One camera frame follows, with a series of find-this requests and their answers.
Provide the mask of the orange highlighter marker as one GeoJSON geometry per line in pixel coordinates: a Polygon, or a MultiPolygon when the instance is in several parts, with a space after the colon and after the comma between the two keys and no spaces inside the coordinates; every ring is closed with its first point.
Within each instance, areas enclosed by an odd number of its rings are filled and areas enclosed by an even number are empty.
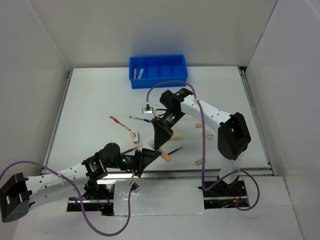
{"type": "MultiPolygon", "coordinates": [[[[156,150],[156,148],[155,148],[155,142],[154,142],[153,140],[150,140],[150,141],[148,142],[148,145],[149,145],[153,150],[156,150]]],[[[172,161],[172,157],[171,157],[167,152],[165,152],[162,148],[159,148],[157,151],[161,153],[160,156],[161,156],[167,163],[169,163],[169,162],[172,161]]]]}

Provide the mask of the red pen with clear cap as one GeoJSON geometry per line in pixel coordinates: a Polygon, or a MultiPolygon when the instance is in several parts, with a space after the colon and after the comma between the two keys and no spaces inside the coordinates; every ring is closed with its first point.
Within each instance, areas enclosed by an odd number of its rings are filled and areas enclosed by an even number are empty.
{"type": "Polygon", "coordinates": [[[116,122],[117,124],[121,125],[122,127],[124,127],[126,130],[128,130],[129,132],[131,131],[131,129],[129,127],[127,127],[126,125],[124,125],[123,123],[121,123],[118,119],[116,119],[113,116],[109,116],[110,119],[112,119],[114,122],[116,122]]]}

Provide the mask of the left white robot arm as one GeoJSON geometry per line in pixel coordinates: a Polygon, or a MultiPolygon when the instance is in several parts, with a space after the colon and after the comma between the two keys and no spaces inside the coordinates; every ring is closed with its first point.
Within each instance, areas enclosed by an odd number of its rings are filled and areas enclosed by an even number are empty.
{"type": "Polygon", "coordinates": [[[81,194],[92,200],[99,193],[97,181],[108,175],[108,169],[140,177],[160,155],[160,151],[147,148],[137,149],[133,155],[121,154],[119,145],[112,142],[81,163],[61,171],[53,170],[39,176],[16,173],[0,188],[1,220],[4,223],[16,221],[33,208],[69,197],[69,186],[82,185],[81,194]]]}

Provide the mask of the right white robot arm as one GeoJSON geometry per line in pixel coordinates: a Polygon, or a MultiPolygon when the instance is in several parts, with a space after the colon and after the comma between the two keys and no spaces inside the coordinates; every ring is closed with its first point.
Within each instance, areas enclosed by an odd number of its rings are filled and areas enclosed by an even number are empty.
{"type": "Polygon", "coordinates": [[[166,107],[162,117],[155,116],[151,123],[154,129],[153,148],[160,149],[174,135],[173,126],[189,115],[201,121],[217,135],[217,149],[222,156],[222,166],[213,187],[223,196],[230,196],[239,180],[240,162],[251,142],[251,135],[244,116],[224,112],[196,98],[194,94],[181,88],[173,93],[166,90],[161,94],[160,103],[166,107]]]}

